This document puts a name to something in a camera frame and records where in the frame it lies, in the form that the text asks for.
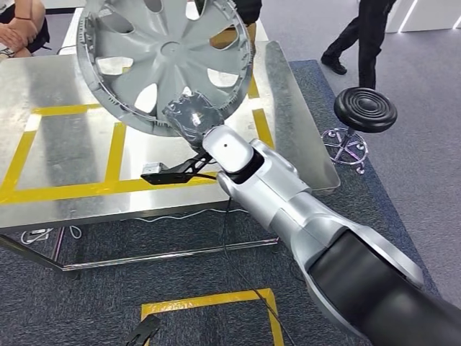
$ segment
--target person's hand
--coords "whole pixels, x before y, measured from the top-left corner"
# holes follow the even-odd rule
[[[38,34],[37,28],[32,20],[13,18],[7,25],[29,43],[34,42]]]
[[[24,40],[17,32],[11,29],[8,25],[0,24],[0,43],[2,43],[14,52],[19,52],[28,45],[27,40]]]

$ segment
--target stainless steel tabletop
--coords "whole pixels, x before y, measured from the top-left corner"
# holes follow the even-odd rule
[[[317,193],[340,179],[278,44],[257,43],[248,97],[227,120],[245,139],[260,137],[297,166]],[[0,231],[155,216],[220,206],[211,180],[153,187],[143,166],[173,167],[194,155],[181,138],[149,136],[97,105],[75,56],[0,64]],[[207,167],[203,172],[216,172]]]

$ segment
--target silver hubcap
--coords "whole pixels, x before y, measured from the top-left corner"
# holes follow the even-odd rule
[[[198,19],[188,18],[186,6],[186,0],[88,1],[78,26],[78,64],[101,105],[143,132],[176,136],[162,111],[187,90],[232,115],[251,75],[246,28],[230,0],[207,0]],[[237,33],[233,43],[210,44],[231,26]]]

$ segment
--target robotic arm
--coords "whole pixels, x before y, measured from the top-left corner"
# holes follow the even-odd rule
[[[164,113],[220,164],[225,192],[280,236],[330,321],[375,346],[461,345],[461,311],[423,292],[416,264],[312,197],[292,164],[261,141],[247,143],[206,101],[182,97]]]

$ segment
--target yellow tape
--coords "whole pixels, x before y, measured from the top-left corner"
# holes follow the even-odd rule
[[[260,97],[259,91],[254,77],[250,84],[248,91],[249,98]],[[112,143],[108,158],[106,173],[104,182],[97,182],[83,185],[68,185],[60,187],[42,187],[29,190],[15,191],[14,188],[20,179],[20,176],[26,163],[29,151],[36,134],[41,117],[51,117],[59,115],[74,115],[85,113],[88,110],[101,107],[100,104],[89,105],[69,105],[59,107],[41,107],[35,108],[29,122],[34,125],[34,128],[26,128],[23,134],[14,156],[11,160],[10,167],[7,171],[2,185],[0,187],[0,204],[9,203],[30,203],[47,200],[65,200],[69,198],[85,198],[100,195],[111,195],[116,193],[137,192],[147,190],[161,190],[177,187],[189,187],[198,185],[214,184],[213,180],[206,178],[193,178],[186,184],[174,185],[157,185],[152,186],[143,179],[123,180],[118,181],[120,167],[123,158],[123,150],[126,127],[122,123],[115,123],[112,137]],[[253,112],[256,129],[260,140],[273,148],[274,143],[270,129],[263,110],[254,110]],[[207,173],[208,175],[216,176],[215,172]]]
[[[216,172],[207,172],[215,176]],[[164,190],[177,187],[192,187],[198,185],[215,184],[215,180],[207,178],[192,178],[186,184],[150,185],[143,179],[121,180],[118,182],[96,182],[91,184],[66,185],[57,187],[41,187],[38,189],[5,191],[0,195],[0,205],[13,203],[41,202],[47,200],[66,200],[69,198],[85,198],[116,193]]]
[[[267,301],[267,303],[277,314],[277,306],[275,305],[275,297],[270,288],[258,290],[258,292]],[[145,319],[147,315],[158,314],[166,311],[177,311],[184,309],[193,309],[203,306],[211,306],[219,304],[235,303],[238,301],[254,301],[260,299],[258,295],[253,290],[245,290],[241,292],[233,293],[222,293],[212,296],[204,296],[197,298],[180,299],[177,301],[164,301],[161,303],[148,303],[143,304],[141,307],[141,320]],[[283,336],[280,324],[267,310],[269,315],[271,330],[272,332],[275,346],[284,346]]]
[[[4,195],[8,195],[16,187],[24,164],[26,164],[29,151],[32,146],[34,138],[35,138],[35,133],[36,131],[26,131],[20,138],[14,156],[10,163],[10,167],[5,175],[2,187],[0,187],[0,199],[3,199]]]
[[[251,76],[251,81],[250,81],[250,86],[248,87],[248,98],[249,99],[260,98],[260,92],[258,91],[258,86],[256,85],[256,80],[254,79],[254,76]]]
[[[258,132],[258,138],[267,144],[269,147],[275,149],[275,146],[274,145],[269,125],[267,123],[267,118],[266,117],[264,110],[254,110],[253,118],[254,119],[256,130]]]
[[[57,107],[41,107],[34,108],[33,113],[41,115],[42,117],[55,117],[58,115],[72,115],[85,113],[88,110],[101,108],[98,103],[89,105],[71,105],[71,106],[57,106]]]
[[[112,143],[106,169],[105,182],[115,182],[120,178],[120,168],[121,167],[121,159],[124,157],[126,132],[126,125],[123,123],[114,124],[114,132],[112,134]]]

